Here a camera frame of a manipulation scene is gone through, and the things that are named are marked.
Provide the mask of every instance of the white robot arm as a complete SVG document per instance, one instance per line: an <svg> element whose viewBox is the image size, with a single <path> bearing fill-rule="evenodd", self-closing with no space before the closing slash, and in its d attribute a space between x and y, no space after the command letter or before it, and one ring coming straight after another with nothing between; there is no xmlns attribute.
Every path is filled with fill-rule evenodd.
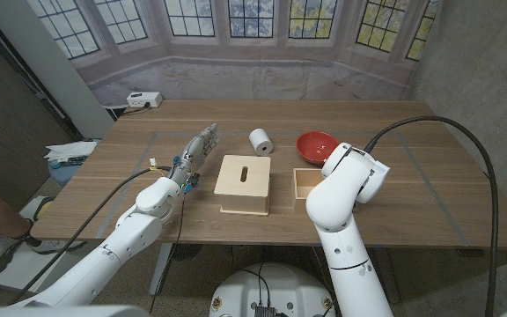
<svg viewBox="0 0 507 317"><path fill-rule="evenodd" d="M90 304L116 271L130 257L152 244L162 224L172 215L170 199L177 199L197 186L205 158L220 140L213 124L194 137L167 175L138 194L136 203L117 221L116 227L98 247L45 291L12 305L83 306Z"/></svg>
<svg viewBox="0 0 507 317"><path fill-rule="evenodd" d="M306 199L347 316L393 315L352 214L356 201L367 203L375 196L388 171L368 153L340 144L322 168L326 179Z"/></svg>

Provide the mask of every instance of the open wooden box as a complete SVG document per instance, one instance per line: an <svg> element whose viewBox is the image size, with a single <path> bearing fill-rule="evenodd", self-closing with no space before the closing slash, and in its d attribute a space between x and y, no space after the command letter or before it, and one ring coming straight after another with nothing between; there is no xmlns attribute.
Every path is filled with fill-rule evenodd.
<svg viewBox="0 0 507 317"><path fill-rule="evenodd" d="M311 190L323 180L321 169L292 169L292 208L295 213L306 213L306 197L308 197Z"/></svg>

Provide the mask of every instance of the window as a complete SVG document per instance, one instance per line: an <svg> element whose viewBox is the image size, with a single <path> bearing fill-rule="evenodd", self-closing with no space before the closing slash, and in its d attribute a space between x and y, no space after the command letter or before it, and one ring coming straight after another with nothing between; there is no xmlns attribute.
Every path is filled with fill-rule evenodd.
<svg viewBox="0 0 507 317"><path fill-rule="evenodd" d="M273 37L273 0L228 0L231 37Z"/></svg>
<svg viewBox="0 0 507 317"><path fill-rule="evenodd" d="M390 52L407 5L408 0L369 0L357 43Z"/></svg>
<svg viewBox="0 0 507 317"><path fill-rule="evenodd" d="M292 39L329 39L336 0L292 0L289 37Z"/></svg>
<svg viewBox="0 0 507 317"><path fill-rule="evenodd" d="M428 3L426 11L423 13L420 27L418 28L418 31L416 31L414 41L412 41L412 46L408 51L407 58L415 61L420 60L423 46L425 45L426 39L428 38L428 33L430 33L433 20L434 18L436 18L438 3L439 3L438 0L430 0L430 2Z"/></svg>
<svg viewBox="0 0 507 317"><path fill-rule="evenodd" d="M117 44L146 37L134 0L94 0Z"/></svg>
<svg viewBox="0 0 507 317"><path fill-rule="evenodd" d="M165 0L174 36L215 36L210 0Z"/></svg>
<svg viewBox="0 0 507 317"><path fill-rule="evenodd" d="M28 0L28 3L68 59L99 50L73 0Z"/></svg>

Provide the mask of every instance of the white roll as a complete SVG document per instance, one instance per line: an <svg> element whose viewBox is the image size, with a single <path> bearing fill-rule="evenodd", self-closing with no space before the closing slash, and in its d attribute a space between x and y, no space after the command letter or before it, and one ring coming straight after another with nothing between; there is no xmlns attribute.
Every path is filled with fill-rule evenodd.
<svg viewBox="0 0 507 317"><path fill-rule="evenodd" d="M259 156L266 156L273 150L273 144L263 129L255 129L250 133L250 143L255 150L255 154Z"/></svg>

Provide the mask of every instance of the electrical outlet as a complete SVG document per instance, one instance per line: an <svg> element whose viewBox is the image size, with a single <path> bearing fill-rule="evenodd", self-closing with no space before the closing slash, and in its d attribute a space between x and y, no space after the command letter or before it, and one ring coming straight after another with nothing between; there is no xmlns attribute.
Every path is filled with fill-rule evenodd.
<svg viewBox="0 0 507 317"><path fill-rule="evenodd" d="M150 102L150 107L159 107L162 100L162 95L159 92L132 92L127 97L129 107L144 107L146 102Z"/></svg>

